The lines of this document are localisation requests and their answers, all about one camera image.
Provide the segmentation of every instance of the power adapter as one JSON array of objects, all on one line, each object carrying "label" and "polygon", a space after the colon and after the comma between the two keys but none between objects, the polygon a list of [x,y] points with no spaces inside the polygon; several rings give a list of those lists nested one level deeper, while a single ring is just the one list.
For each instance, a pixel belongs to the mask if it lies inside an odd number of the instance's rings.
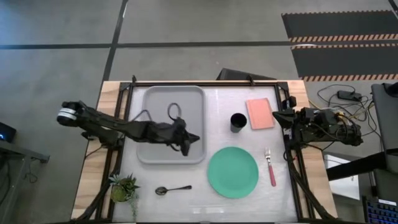
[{"label": "power adapter", "polygon": [[351,100],[359,102],[362,100],[362,94],[353,91],[351,92],[351,91],[339,90],[337,91],[337,98],[342,100]]}]

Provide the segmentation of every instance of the pink notebook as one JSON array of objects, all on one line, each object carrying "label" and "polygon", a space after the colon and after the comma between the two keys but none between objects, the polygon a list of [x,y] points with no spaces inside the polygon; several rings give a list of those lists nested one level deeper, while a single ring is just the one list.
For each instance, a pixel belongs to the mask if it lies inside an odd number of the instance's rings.
[{"label": "pink notebook", "polygon": [[253,130],[274,127],[275,123],[272,117],[272,109],[267,98],[247,100],[246,106]]}]

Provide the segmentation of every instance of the teal plate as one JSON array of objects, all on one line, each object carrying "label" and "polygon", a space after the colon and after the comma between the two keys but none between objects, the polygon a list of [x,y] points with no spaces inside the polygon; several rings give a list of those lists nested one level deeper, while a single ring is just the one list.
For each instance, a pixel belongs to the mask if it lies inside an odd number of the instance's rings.
[{"label": "teal plate", "polygon": [[226,147],[210,159],[207,177],[220,195],[242,198],[256,187],[259,169],[250,153],[238,147]]}]

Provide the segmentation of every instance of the spoon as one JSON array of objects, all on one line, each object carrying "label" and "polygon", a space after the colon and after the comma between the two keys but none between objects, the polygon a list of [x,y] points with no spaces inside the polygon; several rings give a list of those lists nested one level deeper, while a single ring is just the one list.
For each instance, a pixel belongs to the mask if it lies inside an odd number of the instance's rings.
[{"label": "spoon", "polygon": [[188,186],[185,186],[185,187],[180,187],[180,188],[177,188],[177,189],[167,189],[165,187],[158,187],[158,188],[156,188],[155,193],[157,195],[165,195],[169,190],[190,190],[190,189],[192,189],[191,185],[188,185]]}]

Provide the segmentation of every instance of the gray floor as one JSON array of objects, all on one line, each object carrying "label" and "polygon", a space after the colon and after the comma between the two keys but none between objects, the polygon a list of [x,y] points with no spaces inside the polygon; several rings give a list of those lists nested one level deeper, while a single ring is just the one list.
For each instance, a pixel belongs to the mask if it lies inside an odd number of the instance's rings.
[{"label": "gray floor", "polygon": [[[110,43],[122,0],[0,0],[1,44]],[[285,41],[281,13],[390,9],[387,0],[130,0],[120,43],[186,41]],[[18,130],[16,144],[51,155],[35,164],[39,176],[17,201],[13,223],[67,221],[72,212],[86,141],[80,130],[57,124],[62,101],[95,106],[108,49],[0,50],[0,121]],[[119,49],[110,80],[213,80],[221,68],[278,79],[298,79],[288,47]],[[376,82],[344,82],[369,95]],[[325,83],[307,83],[309,97]],[[325,96],[338,88],[323,92]],[[370,131],[360,123],[364,133]],[[370,134],[359,147],[328,149],[367,156],[379,149]],[[338,204],[342,218],[355,220]]]}]

